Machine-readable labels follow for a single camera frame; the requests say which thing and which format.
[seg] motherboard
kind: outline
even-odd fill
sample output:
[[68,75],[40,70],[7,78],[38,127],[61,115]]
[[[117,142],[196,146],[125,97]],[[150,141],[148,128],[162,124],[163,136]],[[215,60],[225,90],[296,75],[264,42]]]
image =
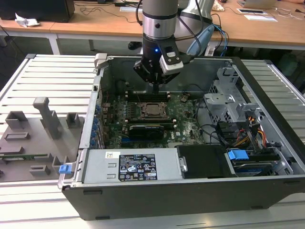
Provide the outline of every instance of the motherboard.
[[187,94],[105,95],[102,120],[105,148],[174,148],[204,144],[197,99]]

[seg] warning label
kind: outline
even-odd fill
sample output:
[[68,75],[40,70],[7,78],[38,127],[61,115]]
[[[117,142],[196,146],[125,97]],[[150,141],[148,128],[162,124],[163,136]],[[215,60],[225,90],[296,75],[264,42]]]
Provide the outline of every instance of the warning label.
[[119,180],[157,180],[154,154],[120,155]]

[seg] desk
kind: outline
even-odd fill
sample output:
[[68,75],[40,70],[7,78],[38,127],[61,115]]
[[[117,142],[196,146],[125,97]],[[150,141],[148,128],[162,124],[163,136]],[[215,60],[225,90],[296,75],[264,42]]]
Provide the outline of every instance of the desk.
[[[240,14],[236,9],[241,6],[235,0],[228,0],[224,4],[226,8],[223,12],[217,13],[221,18],[222,28],[229,34],[229,46],[250,47],[250,48],[269,48],[269,49],[292,49],[305,50],[305,18],[304,14],[295,12],[299,9],[305,11],[303,4],[295,4],[279,1],[276,7],[291,10],[292,15],[303,18],[284,18],[278,15],[276,10],[265,10],[274,15],[278,22],[272,21],[250,21],[243,15],[237,15],[232,10]],[[216,15],[213,16],[213,22],[219,24]],[[220,35],[213,35],[208,50],[215,48],[220,40]]]
[[[236,0],[228,0],[224,6],[232,8],[235,12],[237,12],[236,8],[241,7]],[[305,11],[301,4],[280,1],[276,6],[290,9],[293,15],[304,18],[302,13],[294,12],[295,9]],[[128,23],[125,18],[116,17],[102,10],[84,15],[80,8],[82,7],[75,6],[75,14],[69,23],[41,22],[41,26],[33,28],[23,28],[14,21],[0,21],[0,24],[12,36],[48,38],[54,54],[60,54],[58,39],[142,41],[142,27],[139,24]],[[102,8],[110,13],[125,16],[129,21],[135,21],[134,12],[120,12],[120,8],[114,5],[103,5]],[[220,15],[222,27],[230,36],[229,46],[305,50],[305,20],[284,18],[275,10],[267,10],[267,12],[272,13],[278,22],[249,21],[245,16],[236,15],[230,9],[225,9],[224,12],[212,11],[212,14]],[[213,20],[214,23],[219,23],[217,16],[213,16]],[[219,41],[220,35],[215,32],[206,54],[212,55]]]

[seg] laptop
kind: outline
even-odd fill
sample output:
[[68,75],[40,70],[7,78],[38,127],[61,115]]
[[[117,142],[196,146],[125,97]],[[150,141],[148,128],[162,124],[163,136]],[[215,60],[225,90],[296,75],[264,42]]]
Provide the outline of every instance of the laptop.
[[239,0],[237,2],[245,8],[270,9],[275,5],[277,0]]

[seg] green circuit board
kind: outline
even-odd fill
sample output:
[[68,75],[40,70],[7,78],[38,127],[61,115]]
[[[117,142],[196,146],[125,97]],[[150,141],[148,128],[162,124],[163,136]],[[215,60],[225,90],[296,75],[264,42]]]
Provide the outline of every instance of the green circuit board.
[[141,115],[140,103],[129,103],[122,96],[109,100],[109,110],[105,127],[108,132],[105,146],[108,149],[116,148],[173,148],[176,145],[204,144],[200,127],[195,118],[195,105],[193,100],[181,102],[182,94],[171,94],[171,99],[164,102],[166,117],[176,119],[175,128],[165,129],[161,140],[132,141],[128,138],[129,125],[125,118],[130,117],[129,106],[134,106],[134,117]]

